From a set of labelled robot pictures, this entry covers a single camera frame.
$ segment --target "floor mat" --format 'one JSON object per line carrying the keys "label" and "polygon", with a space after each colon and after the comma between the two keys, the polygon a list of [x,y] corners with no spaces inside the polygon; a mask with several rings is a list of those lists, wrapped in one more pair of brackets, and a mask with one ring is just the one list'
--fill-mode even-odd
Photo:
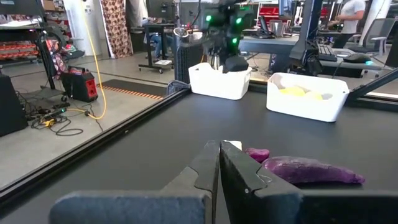
{"label": "floor mat", "polygon": [[166,95],[165,87],[128,82],[124,80],[108,80],[103,82],[102,86],[104,90],[118,91],[120,93],[143,96],[156,100],[161,100]]}

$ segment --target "cardboard box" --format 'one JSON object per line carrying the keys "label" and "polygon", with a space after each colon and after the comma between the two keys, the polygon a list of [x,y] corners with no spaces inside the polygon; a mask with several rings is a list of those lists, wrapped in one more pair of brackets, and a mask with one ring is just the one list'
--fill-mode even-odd
{"label": "cardboard box", "polygon": [[55,10],[54,2],[50,0],[43,0],[43,8],[44,10],[54,11]]}

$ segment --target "purple object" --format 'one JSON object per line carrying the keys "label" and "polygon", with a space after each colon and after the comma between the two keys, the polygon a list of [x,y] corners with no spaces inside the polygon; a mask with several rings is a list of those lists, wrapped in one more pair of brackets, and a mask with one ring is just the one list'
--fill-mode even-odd
{"label": "purple object", "polygon": [[245,150],[245,153],[260,163],[269,157],[269,150],[267,149],[248,148]]}
{"label": "purple object", "polygon": [[362,184],[365,178],[353,171],[321,163],[316,159],[279,156],[265,160],[262,165],[291,184],[310,182],[343,182]]}

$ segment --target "white plastic bin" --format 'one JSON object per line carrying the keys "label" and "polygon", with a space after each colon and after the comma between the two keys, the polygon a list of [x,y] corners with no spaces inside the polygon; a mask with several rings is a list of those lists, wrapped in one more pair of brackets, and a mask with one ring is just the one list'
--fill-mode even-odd
{"label": "white plastic bin", "polygon": [[[267,109],[326,122],[336,121],[349,93],[344,81],[289,73],[274,73],[267,86]],[[322,94],[323,100],[285,95],[279,91],[293,86]]]}
{"label": "white plastic bin", "polygon": [[242,72],[223,73],[209,63],[199,63],[189,68],[192,92],[229,100],[240,100],[248,91],[251,68]]}

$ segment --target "yellow cable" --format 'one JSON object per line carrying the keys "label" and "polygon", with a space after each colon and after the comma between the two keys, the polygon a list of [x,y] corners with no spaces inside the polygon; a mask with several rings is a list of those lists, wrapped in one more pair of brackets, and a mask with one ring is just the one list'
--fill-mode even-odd
{"label": "yellow cable", "polygon": [[[88,35],[88,40],[90,41],[90,45],[91,45],[91,49],[93,51],[94,54],[94,61],[95,61],[95,67],[97,68],[97,74],[98,74],[98,80],[99,80],[99,87],[101,88],[101,92],[102,92],[102,96],[104,98],[104,111],[102,112],[102,115],[99,117],[93,116],[92,114],[88,114],[89,117],[93,118],[93,119],[102,119],[105,116],[106,113],[106,98],[105,98],[105,92],[104,89],[102,87],[102,81],[101,81],[101,74],[100,74],[100,68],[98,66],[98,61],[97,61],[97,56],[95,54],[95,50],[94,50],[94,45],[93,45],[93,41],[91,39],[91,35],[90,35],[90,31],[88,29],[87,26],[87,22],[86,22],[86,17],[85,17],[85,7],[83,5],[83,1],[80,0],[80,5],[81,5],[81,9],[83,10],[83,22],[85,23],[85,27],[86,27],[86,31],[87,31],[87,35]],[[68,109],[70,111],[79,111],[82,113],[86,113],[85,110],[80,110],[80,109]]]}

